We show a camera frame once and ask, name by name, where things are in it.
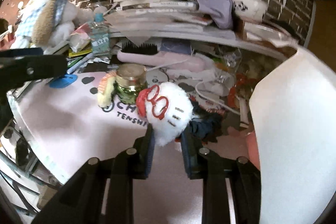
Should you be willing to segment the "black scrunchie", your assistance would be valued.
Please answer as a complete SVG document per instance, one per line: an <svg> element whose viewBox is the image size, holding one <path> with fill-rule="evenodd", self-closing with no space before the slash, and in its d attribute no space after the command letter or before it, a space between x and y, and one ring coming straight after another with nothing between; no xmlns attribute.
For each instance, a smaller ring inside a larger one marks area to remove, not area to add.
<svg viewBox="0 0 336 224"><path fill-rule="evenodd" d="M205 144L217 143L217 138L222 135L223 116L218 113L207 112L197 101L191 101L193 115L188 124L190 133L201 139Z"/></svg>

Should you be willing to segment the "stack of books and papers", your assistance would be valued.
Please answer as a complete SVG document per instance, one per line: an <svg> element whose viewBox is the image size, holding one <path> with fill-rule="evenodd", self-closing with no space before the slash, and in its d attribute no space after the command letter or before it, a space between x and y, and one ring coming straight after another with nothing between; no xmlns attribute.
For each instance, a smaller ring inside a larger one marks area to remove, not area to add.
<svg viewBox="0 0 336 224"><path fill-rule="evenodd" d="M203 29L214 25L212 18L198 11L197 0L121 0L116 9L105 16L106 21L120 32L143 31L151 25ZM131 38L140 43L145 38Z"/></svg>

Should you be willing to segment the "panda print ceramic bowl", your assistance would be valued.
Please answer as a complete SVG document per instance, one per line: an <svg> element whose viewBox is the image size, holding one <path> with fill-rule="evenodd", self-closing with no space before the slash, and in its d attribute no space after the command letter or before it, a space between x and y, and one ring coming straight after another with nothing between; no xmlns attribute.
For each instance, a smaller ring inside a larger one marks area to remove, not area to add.
<svg viewBox="0 0 336 224"><path fill-rule="evenodd" d="M232 0L234 14L240 19L262 22L268 10L263 0Z"/></svg>

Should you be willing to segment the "white shelf board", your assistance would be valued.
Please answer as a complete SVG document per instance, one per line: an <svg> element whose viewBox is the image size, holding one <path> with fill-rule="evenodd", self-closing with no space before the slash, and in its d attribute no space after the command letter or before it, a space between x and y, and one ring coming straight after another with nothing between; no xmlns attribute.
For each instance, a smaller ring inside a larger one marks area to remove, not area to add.
<svg viewBox="0 0 336 224"><path fill-rule="evenodd" d="M112 38L120 38L120 37L127 37L131 38L176 38L176 39L186 39L186 40L194 40L200 42L207 42L207 43L215 43L221 45L227 45L230 47L240 48L256 53L260 53L266 56L273 57L275 59L285 61L288 57L285 56L282 52L278 50L274 50L272 48L268 48L266 46L262 46L259 44L254 44L251 42L245 42L241 39L227 39L223 37L217 37L206 33L198 33L193 34L190 32L170 32L170 31L130 31L127 33L118 32L114 29L110 29L109 31L110 37Z"/></svg>

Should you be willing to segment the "blue flat plastic piece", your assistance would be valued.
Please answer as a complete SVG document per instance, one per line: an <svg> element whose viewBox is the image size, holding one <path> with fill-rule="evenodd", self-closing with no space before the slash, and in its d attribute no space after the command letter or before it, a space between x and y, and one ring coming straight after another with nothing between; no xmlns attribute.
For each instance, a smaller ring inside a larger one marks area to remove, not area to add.
<svg viewBox="0 0 336 224"><path fill-rule="evenodd" d="M78 79L77 75L63 75L49 82L49 87L53 89L64 89L72 85Z"/></svg>

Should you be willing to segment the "yellow sponge puff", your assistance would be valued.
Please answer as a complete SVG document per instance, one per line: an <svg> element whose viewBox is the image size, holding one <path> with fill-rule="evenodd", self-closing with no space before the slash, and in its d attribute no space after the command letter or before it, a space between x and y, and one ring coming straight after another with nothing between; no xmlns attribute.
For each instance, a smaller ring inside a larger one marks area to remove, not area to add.
<svg viewBox="0 0 336 224"><path fill-rule="evenodd" d="M97 89L97 103L100 108L105 108L112 103L116 77L116 71L110 71L100 80Z"/></svg>

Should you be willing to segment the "purple cloth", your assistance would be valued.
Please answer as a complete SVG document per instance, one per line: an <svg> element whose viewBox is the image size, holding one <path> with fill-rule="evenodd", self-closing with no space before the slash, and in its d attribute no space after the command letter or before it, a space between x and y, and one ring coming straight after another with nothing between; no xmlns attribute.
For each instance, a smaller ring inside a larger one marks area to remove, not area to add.
<svg viewBox="0 0 336 224"><path fill-rule="evenodd" d="M209 15L218 28L231 30L232 20L232 1L231 0L197 0L198 11Z"/></svg>

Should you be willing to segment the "brown eared plush dog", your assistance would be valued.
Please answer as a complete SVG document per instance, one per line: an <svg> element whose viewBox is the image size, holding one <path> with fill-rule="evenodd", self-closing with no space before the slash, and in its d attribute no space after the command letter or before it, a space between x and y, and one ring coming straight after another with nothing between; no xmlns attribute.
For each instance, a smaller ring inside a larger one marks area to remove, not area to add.
<svg viewBox="0 0 336 224"><path fill-rule="evenodd" d="M29 0L11 49L55 47L75 30L78 8L68 0Z"/></svg>

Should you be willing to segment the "clear water bottle blue label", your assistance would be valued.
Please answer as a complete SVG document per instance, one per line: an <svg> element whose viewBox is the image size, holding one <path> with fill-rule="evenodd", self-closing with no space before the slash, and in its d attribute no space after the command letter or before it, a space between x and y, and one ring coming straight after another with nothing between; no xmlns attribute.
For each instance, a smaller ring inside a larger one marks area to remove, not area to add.
<svg viewBox="0 0 336 224"><path fill-rule="evenodd" d="M94 15L94 21L90 22L92 52L95 56L110 57L109 27L105 24L102 13Z"/></svg>

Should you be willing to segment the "brown silver box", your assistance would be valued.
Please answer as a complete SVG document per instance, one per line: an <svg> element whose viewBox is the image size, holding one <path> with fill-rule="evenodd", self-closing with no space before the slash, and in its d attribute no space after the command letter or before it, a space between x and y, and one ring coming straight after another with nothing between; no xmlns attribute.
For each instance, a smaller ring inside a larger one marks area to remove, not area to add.
<svg viewBox="0 0 336 224"><path fill-rule="evenodd" d="M298 40L276 23L241 21L240 32L243 39L253 42L269 42L276 48L297 46Z"/></svg>

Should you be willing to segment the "pink hair brush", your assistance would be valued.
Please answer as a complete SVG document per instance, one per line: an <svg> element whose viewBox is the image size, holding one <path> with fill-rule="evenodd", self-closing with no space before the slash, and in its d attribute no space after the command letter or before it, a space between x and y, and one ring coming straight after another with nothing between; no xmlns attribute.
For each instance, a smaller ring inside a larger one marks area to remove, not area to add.
<svg viewBox="0 0 336 224"><path fill-rule="evenodd" d="M166 67L201 72L206 69L206 62L197 56L183 53L160 51L156 44L143 43L136 46L132 42L123 43L117 53L123 63L136 63L150 67Z"/></svg>

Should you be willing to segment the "green glass jar gold lid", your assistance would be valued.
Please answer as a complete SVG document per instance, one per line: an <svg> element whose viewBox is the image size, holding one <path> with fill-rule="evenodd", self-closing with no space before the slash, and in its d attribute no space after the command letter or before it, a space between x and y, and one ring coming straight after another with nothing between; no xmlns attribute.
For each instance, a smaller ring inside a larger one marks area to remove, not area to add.
<svg viewBox="0 0 336 224"><path fill-rule="evenodd" d="M146 67L141 64L122 64L116 71L116 93L121 102L133 105L143 89L147 88Z"/></svg>

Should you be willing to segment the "white plush with red glasses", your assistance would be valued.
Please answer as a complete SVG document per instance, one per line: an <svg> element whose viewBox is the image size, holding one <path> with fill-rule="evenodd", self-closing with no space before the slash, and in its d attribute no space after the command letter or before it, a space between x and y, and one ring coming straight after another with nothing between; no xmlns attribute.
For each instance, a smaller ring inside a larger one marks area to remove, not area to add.
<svg viewBox="0 0 336 224"><path fill-rule="evenodd" d="M151 124L155 143L161 147L179 137L193 117L188 94L171 82L143 89L135 104L138 115Z"/></svg>

